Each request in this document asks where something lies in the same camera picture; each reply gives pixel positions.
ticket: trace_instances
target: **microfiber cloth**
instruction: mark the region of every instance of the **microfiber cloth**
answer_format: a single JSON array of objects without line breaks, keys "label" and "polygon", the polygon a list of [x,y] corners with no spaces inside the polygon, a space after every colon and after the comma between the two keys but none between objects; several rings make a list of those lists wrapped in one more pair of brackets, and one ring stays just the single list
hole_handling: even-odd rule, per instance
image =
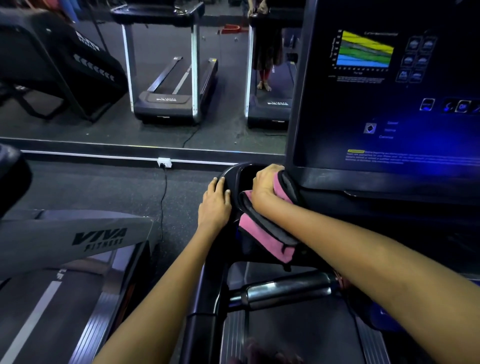
[{"label": "microfiber cloth", "polygon": [[[274,175],[274,192],[275,195],[288,203],[303,205],[295,182],[284,170]],[[251,199],[251,191],[240,193],[240,210],[243,212],[239,223],[240,232],[253,238],[282,263],[289,263],[295,253],[295,247],[300,242],[281,227],[256,212]]]}]

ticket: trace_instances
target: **white electrical socket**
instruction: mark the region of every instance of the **white electrical socket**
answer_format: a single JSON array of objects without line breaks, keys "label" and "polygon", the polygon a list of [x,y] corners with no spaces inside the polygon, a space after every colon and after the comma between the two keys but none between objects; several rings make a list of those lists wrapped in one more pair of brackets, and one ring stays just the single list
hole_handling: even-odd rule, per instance
[{"label": "white electrical socket", "polygon": [[164,164],[165,168],[172,168],[172,160],[170,158],[158,158],[156,162],[159,167],[161,164]]}]

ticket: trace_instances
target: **silver upright post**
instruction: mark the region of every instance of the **silver upright post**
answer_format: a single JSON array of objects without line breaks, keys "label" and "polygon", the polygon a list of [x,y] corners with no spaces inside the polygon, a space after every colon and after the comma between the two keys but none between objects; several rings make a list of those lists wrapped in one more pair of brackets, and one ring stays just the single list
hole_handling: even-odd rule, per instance
[{"label": "silver upright post", "polygon": [[128,92],[130,95],[130,109],[138,98],[137,91],[137,67],[135,63],[135,49],[133,48],[133,33],[131,25],[122,25],[123,47],[125,49],[125,60],[127,62]]},{"label": "silver upright post", "polygon": [[253,29],[248,27],[248,61],[247,61],[247,85],[245,86],[245,117],[248,118],[248,105],[250,104],[250,88],[252,81],[252,58],[253,58]]},{"label": "silver upright post", "polygon": [[198,64],[200,63],[199,44],[199,27],[198,17],[191,27],[191,44],[192,44],[192,114],[193,119],[198,121],[199,94],[198,94]]}]

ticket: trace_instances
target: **control button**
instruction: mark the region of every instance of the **control button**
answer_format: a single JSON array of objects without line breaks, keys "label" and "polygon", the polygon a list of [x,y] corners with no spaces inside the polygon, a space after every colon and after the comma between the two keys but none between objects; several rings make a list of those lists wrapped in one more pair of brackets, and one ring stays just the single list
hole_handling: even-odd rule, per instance
[{"label": "control button", "polygon": [[402,67],[411,67],[413,65],[413,61],[415,60],[414,54],[406,54],[403,56],[402,59]]},{"label": "control button", "polygon": [[472,102],[469,100],[460,100],[456,106],[455,112],[461,112],[462,114],[465,114],[468,112],[471,103]]},{"label": "control button", "polygon": [[412,36],[408,40],[407,43],[407,51],[414,51],[416,52],[420,48],[421,37],[420,36]]},{"label": "control button", "polygon": [[433,104],[435,103],[434,98],[424,98],[420,105],[421,111],[431,111],[433,109]]},{"label": "control button", "polygon": [[458,100],[457,99],[448,98],[444,101],[444,104],[442,106],[442,111],[443,112],[454,112],[457,105],[458,105]]},{"label": "control button", "polygon": [[410,77],[410,70],[400,70],[396,76],[397,82],[407,82],[408,78]]},{"label": "control button", "polygon": [[422,81],[424,74],[425,71],[423,70],[412,71],[412,74],[410,75],[410,83],[419,84]]},{"label": "control button", "polygon": [[480,115],[480,101],[473,101],[470,107],[470,114]]},{"label": "control button", "polygon": [[365,124],[365,129],[363,129],[364,134],[375,134],[377,130],[377,124],[374,122],[368,122]]},{"label": "control button", "polygon": [[427,67],[428,61],[430,60],[430,55],[428,54],[420,54],[416,61],[415,61],[415,67],[417,68],[425,68]]},{"label": "control button", "polygon": [[437,42],[436,37],[428,36],[423,40],[420,50],[422,52],[431,53],[433,51],[433,47],[435,47],[436,42]]}]

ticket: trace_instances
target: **colored chart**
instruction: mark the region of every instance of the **colored chart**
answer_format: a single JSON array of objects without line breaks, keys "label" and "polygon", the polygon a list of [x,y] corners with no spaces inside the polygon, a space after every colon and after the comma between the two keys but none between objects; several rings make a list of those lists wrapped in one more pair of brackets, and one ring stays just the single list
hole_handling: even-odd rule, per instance
[{"label": "colored chart", "polygon": [[337,66],[386,68],[392,59],[393,47],[343,31]]}]

